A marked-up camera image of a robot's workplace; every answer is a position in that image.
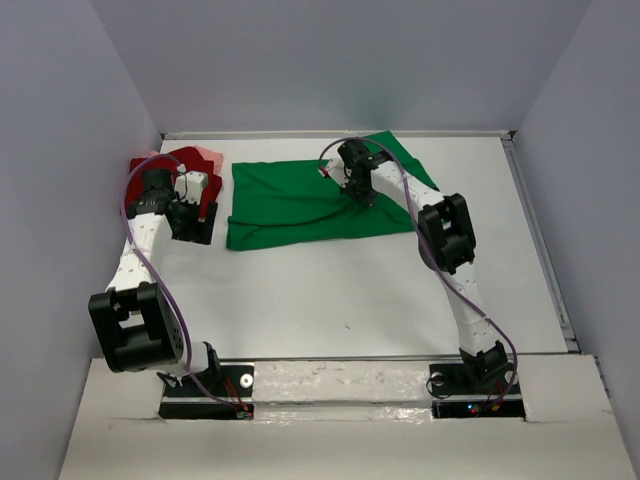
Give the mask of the green t shirt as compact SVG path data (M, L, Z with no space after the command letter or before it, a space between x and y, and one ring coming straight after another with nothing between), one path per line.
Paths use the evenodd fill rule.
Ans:
M304 242L407 233L408 213L380 196L371 207L343 195L315 160L235 163L226 248L260 250Z

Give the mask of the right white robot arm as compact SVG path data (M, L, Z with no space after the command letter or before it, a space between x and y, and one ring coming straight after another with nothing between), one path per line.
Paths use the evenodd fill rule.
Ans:
M496 409L515 388L518 362L513 342L481 306L474 273L476 236L466 199L442 194L403 167L380 142L347 137L339 157L322 168L341 192L366 205L382 195L409 215L423 263L444 286L455 320L461 362L452 388L460 395L488 395Z

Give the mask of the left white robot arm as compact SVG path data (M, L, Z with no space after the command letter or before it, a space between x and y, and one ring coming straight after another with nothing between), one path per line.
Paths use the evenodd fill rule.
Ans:
M88 302L103 356L115 373L153 370L168 383L187 381L209 395L222 379L218 355L208 342L190 337L160 275L170 241L211 242L217 204L206 196L209 175L180 165L130 177L140 185L120 207L126 240L116 272Z

